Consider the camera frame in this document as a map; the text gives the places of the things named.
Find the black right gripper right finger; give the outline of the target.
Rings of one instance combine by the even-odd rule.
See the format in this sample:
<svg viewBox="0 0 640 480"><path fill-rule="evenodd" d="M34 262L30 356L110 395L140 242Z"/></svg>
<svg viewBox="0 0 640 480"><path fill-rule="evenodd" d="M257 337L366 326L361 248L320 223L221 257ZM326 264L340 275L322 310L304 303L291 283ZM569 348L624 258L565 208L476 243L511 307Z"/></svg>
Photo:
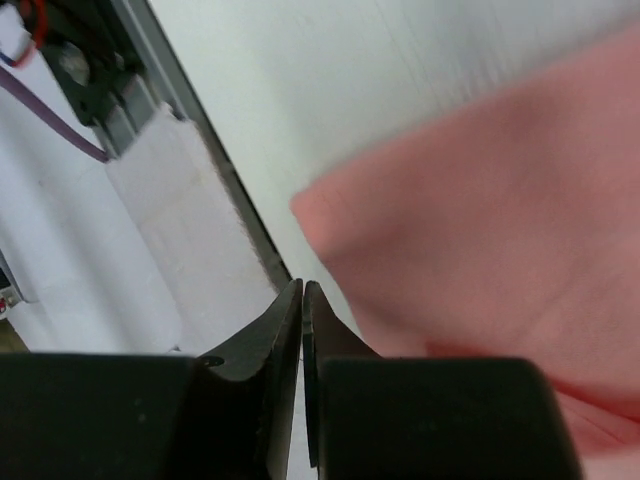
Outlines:
<svg viewBox="0 0 640 480"><path fill-rule="evenodd" d="M305 286L302 314L306 428L311 466L374 470L381 357L336 315L321 285Z"/></svg>

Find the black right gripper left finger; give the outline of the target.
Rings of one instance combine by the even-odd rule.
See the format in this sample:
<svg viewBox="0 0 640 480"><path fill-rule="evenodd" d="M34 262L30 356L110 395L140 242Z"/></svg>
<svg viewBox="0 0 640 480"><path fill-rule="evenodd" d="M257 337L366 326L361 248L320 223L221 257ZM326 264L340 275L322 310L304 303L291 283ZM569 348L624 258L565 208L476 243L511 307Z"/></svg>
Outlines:
<svg viewBox="0 0 640 480"><path fill-rule="evenodd" d="M197 446L210 479L287 476L301 346L303 282L200 357L208 371Z"/></svg>

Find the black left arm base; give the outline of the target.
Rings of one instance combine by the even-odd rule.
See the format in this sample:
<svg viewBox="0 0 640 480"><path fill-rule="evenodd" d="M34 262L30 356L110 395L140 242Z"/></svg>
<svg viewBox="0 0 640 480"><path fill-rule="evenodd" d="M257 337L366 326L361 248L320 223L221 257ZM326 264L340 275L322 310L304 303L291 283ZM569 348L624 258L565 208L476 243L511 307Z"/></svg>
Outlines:
<svg viewBox="0 0 640 480"><path fill-rule="evenodd" d="M98 127L144 72L111 1L14 1L79 122Z"/></svg>

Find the salmon pink t shirt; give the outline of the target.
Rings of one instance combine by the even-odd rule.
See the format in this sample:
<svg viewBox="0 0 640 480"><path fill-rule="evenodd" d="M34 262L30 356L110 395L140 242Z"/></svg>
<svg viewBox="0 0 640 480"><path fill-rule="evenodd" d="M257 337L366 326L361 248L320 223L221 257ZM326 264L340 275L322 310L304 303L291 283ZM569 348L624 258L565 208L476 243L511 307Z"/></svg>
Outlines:
<svg viewBox="0 0 640 480"><path fill-rule="evenodd" d="M374 350L527 358L587 477L638 477L637 27L334 169L291 209Z"/></svg>

